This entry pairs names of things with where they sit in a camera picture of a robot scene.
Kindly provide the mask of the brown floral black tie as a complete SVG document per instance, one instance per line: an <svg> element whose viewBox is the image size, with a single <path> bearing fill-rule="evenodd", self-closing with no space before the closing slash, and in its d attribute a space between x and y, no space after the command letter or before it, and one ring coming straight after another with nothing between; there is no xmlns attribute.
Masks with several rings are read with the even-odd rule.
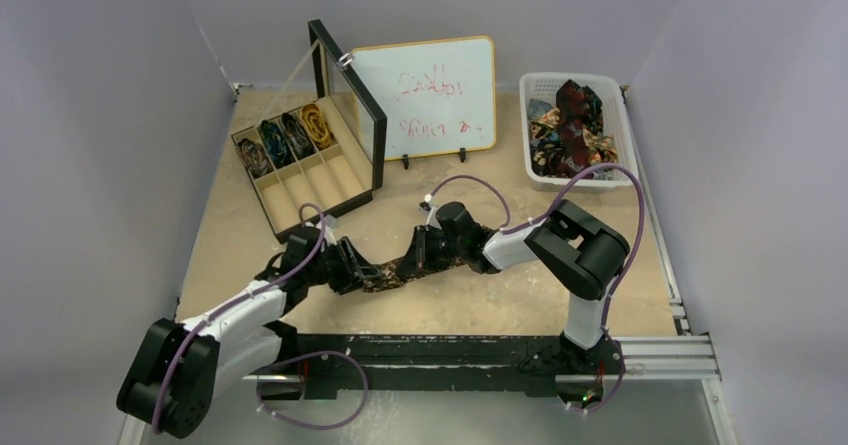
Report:
<svg viewBox="0 0 848 445"><path fill-rule="evenodd" d="M377 271L377 276L375 278L366 278L362 285L362 290L365 293L378 293L398 289L408 283L464 266L464 263L460 259L451 259L442 264L437 264L432 270L418 270L414 265L407 267L402 265L402 262L403 258L399 257L375 265L374 268Z"/></svg>

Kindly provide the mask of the white plastic basket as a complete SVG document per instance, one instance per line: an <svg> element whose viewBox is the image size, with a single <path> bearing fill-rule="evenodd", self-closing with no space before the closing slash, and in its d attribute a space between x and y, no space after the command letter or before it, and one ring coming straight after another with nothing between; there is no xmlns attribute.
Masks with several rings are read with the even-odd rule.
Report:
<svg viewBox="0 0 848 445"><path fill-rule="evenodd" d="M639 175L623 92L615 80L527 73L519 93L525 169L535 189L559 190L579 172L602 163Z"/></svg>

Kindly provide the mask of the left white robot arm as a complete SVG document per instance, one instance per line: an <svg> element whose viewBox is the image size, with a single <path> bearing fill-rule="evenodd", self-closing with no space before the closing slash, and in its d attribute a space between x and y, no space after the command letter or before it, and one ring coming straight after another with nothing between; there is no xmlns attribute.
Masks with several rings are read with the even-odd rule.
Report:
<svg viewBox="0 0 848 445"><path fill-rule="evenodd" d="M345 350L305 350L296 328L281 319L314 286L345 294L382 277L348 238L301 227L234 297L183 322L154 322L116 406L154 431L182 439L198 428L221 392L257 371L292 373L300 392L337 366L360 371Z"/></svg>

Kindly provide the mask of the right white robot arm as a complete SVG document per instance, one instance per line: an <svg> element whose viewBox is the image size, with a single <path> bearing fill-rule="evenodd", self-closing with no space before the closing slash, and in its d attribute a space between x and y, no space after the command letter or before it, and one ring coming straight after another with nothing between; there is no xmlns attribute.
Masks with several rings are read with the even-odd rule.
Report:
<svg viewBox="0 0 848 445"><path fill-rule="evenodd" d="M457 266L496 274L541 262L570 294L561 357L569 369L584 372L600 359L606 299L630 252L622 235L565 199L541 222L510 234L479 224L465 205L450 202L415 228L393 270L406 283Z"/></svg>

